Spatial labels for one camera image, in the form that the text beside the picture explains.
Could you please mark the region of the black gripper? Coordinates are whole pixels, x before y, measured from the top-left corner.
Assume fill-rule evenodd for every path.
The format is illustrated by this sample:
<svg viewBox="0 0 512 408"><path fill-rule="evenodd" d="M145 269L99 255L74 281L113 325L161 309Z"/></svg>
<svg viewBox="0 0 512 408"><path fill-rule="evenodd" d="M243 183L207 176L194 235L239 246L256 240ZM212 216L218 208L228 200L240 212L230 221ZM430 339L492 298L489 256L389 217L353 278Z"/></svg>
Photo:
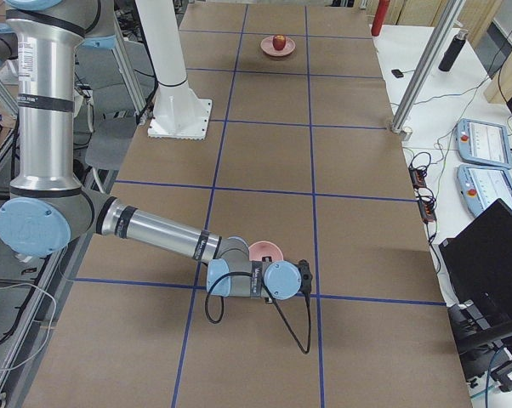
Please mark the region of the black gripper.
<svg viewBox="0 0 512 408"><path fill-rule="evenodd" d="M313 274L310 271L310 264L302 259L298 262L298 270L301 275L301 284L299 291L302 293L312 293Z"/></svg>

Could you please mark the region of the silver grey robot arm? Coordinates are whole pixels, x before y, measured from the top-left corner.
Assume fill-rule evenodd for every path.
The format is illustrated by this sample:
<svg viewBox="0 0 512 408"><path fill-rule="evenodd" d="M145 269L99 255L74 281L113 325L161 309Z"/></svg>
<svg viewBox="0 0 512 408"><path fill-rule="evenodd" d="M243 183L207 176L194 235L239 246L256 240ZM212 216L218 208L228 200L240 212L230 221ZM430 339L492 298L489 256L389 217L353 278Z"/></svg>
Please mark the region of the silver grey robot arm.
<svg viewBox="0 0 512 408"><path fill-rule="evenodd" d="M310 294L306 261L252 260L247 243L179 224L84 188L73 168L75 52L111 25L108 1L9 1L19 57L20 171L0 207L0 239L44 257L85 233L144 242L208 268L209 294L286 300Z"/></svg>

